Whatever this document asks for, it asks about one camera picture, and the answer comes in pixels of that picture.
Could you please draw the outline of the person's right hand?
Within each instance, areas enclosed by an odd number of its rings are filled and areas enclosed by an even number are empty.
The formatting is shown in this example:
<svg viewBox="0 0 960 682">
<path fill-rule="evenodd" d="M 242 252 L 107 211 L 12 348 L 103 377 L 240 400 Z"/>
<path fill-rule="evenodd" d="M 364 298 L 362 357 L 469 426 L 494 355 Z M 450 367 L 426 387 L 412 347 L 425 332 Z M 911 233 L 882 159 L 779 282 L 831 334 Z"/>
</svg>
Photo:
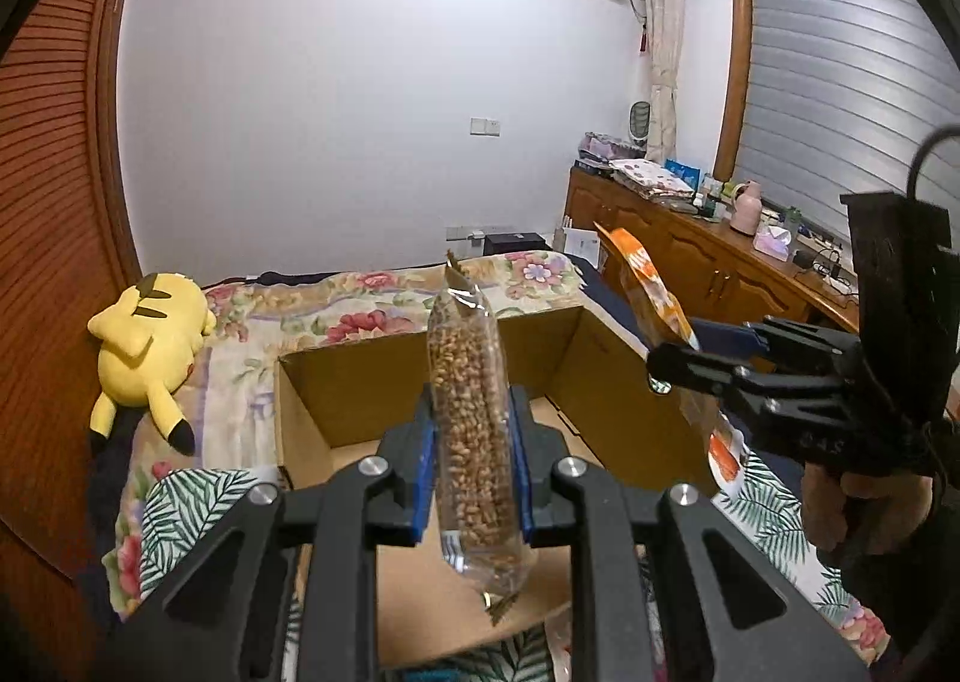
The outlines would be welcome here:
<svg viewBox="0 0 960 682">
<path fill-rule="evenodd" d="M 830 474 L 807 464 L 802 526 L 823 565 L 848 568 L 864 555 L 895 551 L 928 519 L 934 480 L 927 475 Z"/>
</svg>

